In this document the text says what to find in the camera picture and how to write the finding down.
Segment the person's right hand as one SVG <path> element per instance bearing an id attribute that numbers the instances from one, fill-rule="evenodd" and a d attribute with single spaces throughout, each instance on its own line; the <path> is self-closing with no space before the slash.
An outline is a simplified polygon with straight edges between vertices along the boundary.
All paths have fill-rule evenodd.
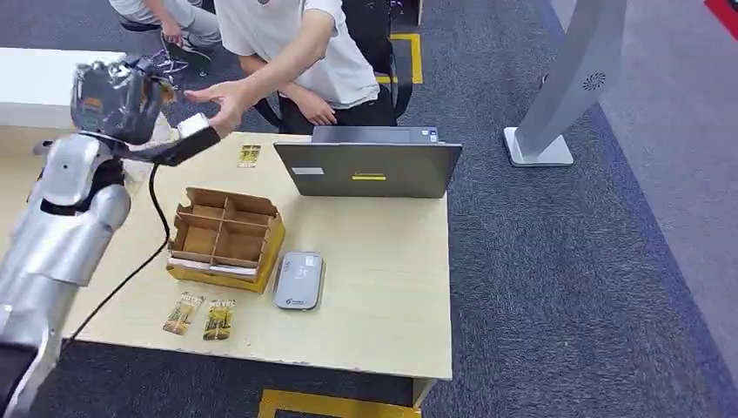
<path id="1" fill-rule="evenodd" d="M 336 125 L 338 123 L 335 110 L 324 99 L 310 91 L 300 92 L 292 101 L 313 125 Z"/>

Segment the person's left hand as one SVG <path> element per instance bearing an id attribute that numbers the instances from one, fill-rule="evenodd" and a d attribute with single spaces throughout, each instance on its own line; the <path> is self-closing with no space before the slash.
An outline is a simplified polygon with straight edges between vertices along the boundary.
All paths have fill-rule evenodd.
<path id="1" fill-rule="evenodd" d="M 194 102 L 213 102 L 219 106 L 218 113 L 209 122 L 220 138 L 226 138 L 234 132 L 243 114 L 262 98 L 260 90 L 246 80 L 227 81 L 202 90 L 188 90 L 184 95 Z"/>

